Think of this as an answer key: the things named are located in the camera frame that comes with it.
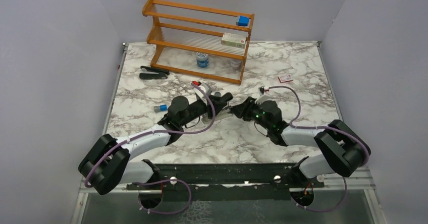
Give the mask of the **black stapler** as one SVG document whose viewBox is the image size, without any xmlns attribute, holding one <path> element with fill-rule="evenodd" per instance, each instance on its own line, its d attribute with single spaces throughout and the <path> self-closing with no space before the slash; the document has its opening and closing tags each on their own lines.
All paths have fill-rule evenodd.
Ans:
<svg viewBox="0 0 428 224">
<path fill-rule="evenodd" d="M 157 80 L 157 79 L 167 79 L 170 72 L 168 70 L 141 66 L 142 72 L 139 74 L 141 80 Z"/>
</svg>

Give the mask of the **silver chrome stapler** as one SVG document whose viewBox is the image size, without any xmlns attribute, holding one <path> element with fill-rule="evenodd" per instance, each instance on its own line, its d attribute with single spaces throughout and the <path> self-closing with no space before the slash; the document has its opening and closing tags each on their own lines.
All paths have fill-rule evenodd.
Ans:
<svg viewBox="0 0 428 224">
<path fill-rule="evenodd" d="M 231 117 L 231 116 L 233 116 L 233 114 L 232 114 L 232 112 L 230 111 L 230 109 L 223 109 L 223 110 L 221 110 L 221 111 L 220 111 L 220 112 L 215 116 L 214 120 L 215 120 L 215 121 L 219 121 L 219 120 L 225 119 L 225 118 L 227 118 L 227 117 Z M 201 121 L 202 121 L 205 125 L 208 125 L 208 124 L 210 124 L 210 123 L 212 122 L 212 119 L 211 119 L 211 118 L 209 118 L 209 117 L 207 116 L 207 114 L 205 114 L 205 115 L 203 115 L 203 116 L 201 117 Z"/>
</svg>

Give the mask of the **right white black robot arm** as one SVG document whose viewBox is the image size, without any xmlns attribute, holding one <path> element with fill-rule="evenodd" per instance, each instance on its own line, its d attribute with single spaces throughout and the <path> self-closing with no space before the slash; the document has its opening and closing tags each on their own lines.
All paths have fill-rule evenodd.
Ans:
<svg viewBox="0 0 428 224">
<path fill-rule="evenodd" d="M 297 187 L 304 187 L 311 179 L 324 174 L 347 178 L 365 165 L 371 155 L 368 145 L 339 119 L 326 126 L 292 126 L 282 119 L 282 111 L 275 101 L 259 103 L 252 97 L 231 107 L 230 111 L 239 119 L 262 126 L 275 145 L 317 147 L 321 151 L 292 166 L 291 180 Z"/>
</svg>

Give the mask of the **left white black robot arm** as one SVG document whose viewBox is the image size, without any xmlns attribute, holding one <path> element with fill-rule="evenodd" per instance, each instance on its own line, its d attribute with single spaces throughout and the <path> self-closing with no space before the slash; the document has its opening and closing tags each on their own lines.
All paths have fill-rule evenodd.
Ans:
<svg viewBox="0 0 428 224">
<path fill-rule="evenodd" d="M 131 159 L 174 143 L 184 134 L 184 126 L 196 118 L 207 115 L 214 120 L 232 99 L 229 92 L 223 96 L 197 97 L 193 103 L 189 103 L 185 96 L 176 96 L 167 113 L 150 129 L 122 140 L 110 134 L 100 136 L 78 166 L 84 186 L 94 188 L 100 195 L 109 193 L 123 182 Z"/>
</svg>

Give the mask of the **small red staples box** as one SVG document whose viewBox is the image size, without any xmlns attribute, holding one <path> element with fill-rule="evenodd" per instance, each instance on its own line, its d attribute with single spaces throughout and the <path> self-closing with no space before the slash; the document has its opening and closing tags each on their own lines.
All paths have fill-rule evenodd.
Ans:
<svg viewBox="0 0 428 224">
<path fill-rule="evenodd" d="M 278 76 L 278 81 L 280 83 L 291 82 L 291 81 L 293 81 L 293 77 L 291 74 L 280 75 L 280 76 Z"/>
</svg>

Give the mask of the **white green staples carton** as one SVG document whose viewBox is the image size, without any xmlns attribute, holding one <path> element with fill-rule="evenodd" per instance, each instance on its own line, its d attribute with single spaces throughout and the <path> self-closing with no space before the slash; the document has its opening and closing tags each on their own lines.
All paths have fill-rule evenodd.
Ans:
<svg viewBox="0 0 428 224">
<path fill-rule="evenodd" d="M 246 44 L 246 36 L 233 33 L 224 33 L 221 39 L 221 44 L 225 46 L 244 48 Z"/>
</svg>

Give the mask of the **clear plastic jar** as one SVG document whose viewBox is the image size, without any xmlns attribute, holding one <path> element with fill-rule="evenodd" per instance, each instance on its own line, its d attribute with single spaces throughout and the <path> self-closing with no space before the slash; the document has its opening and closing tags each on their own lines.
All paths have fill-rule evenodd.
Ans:
<svg viewBox="0 0 428 224">
<path fill-rule="evenodd" d="M 230 64 L 232 69 L 238 70 L 241 68 L 242 61 L 238 59 L 231 59 Z"/>
</svg>

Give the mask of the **blue white plastic jar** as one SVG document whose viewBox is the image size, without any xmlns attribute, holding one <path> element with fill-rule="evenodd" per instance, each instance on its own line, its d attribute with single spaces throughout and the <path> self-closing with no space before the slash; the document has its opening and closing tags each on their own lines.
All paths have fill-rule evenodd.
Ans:
<svg viewBox="0 0 428 224">
<path fill-rule="evenodd" d="M 207 68 L 209 65 L 209 55 L 202 52 L 196 52 L 196 63 L 200 68 Z"/>
</svg>

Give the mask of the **blue grey small cylinder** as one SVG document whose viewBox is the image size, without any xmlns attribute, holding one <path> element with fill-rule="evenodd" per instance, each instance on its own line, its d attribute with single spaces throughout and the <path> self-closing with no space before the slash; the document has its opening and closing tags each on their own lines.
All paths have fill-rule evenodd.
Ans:
<svg viewBox="0 0 428 224">
<path fill-rule="evenodd" d="M 162 104 L 162 105 L 155 105 L 153 107 L 153 110 L 155 113 L 159 113 L 159 112 L 163 112 L 163 111 L 167 111 L 168 106 L 166 104 Z"/>
</svg>

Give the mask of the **orange wooden shelf rack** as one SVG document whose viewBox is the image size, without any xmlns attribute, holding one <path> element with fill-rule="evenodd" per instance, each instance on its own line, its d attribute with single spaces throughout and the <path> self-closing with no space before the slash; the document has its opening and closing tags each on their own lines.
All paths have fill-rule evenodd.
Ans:
<svg viewBox="0 0 428 224">
<path fill-rule="evenodd" d="M 155 47 L 152 67 L 232 84 L 243 81 L 254 14 L 190 5 L 166 0 L 147 0 L 142 14 L 152 18 L 146 42 Z M 247 27 L 236 26 L 237 16 L 250 18 Z M 221 44 L 224 33 L 246 36 L 244 48 Z M 196 52 L 209 55 L 207 68 L 196 63 Z M 231 68 L 231 59 L 242 61 Z"/>
</svg>

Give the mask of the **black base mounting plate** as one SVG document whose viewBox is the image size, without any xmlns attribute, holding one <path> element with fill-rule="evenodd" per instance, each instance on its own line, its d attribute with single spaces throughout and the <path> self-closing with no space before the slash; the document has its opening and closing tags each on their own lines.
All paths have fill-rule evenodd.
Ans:
<svg viewBox="0 0 428 224">
<path fill-rule="evenodd" d="M 322 188 L 316 178 L 299 180 L 292 169 L 293 163 L 244 164 L 156 164 L 154 183 L 142 186 L 141 180 L 126 186 L 145 199 L 163 201 L 229 201 L 229 200 L 289 200 L 290 195 L 303 189 Z"/>
</svg>

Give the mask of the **blue box on shelf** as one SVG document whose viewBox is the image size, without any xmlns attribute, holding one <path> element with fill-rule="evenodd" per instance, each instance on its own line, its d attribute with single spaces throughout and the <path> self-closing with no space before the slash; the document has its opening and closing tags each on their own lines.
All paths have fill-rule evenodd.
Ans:
<svg viewBox="0 0 428 224">
<path fill-rule="evenodd" d="M 249 25 L 250 18 L 246 16 L 237 16 L 236 18 L 236 26 L 247 27 Z"/>
</svg>

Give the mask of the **aluminium frame rail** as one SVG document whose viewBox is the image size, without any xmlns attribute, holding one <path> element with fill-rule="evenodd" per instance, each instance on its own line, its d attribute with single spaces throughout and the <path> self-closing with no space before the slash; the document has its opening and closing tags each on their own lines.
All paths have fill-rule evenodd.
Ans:
<svg viewBox="0 0 428 224">
<path fill-rule="evenodd" d="M 72 223 L 385 223 L 368 169 L 292 179 L 290 163 L 98 168 Z"/>
</svg>

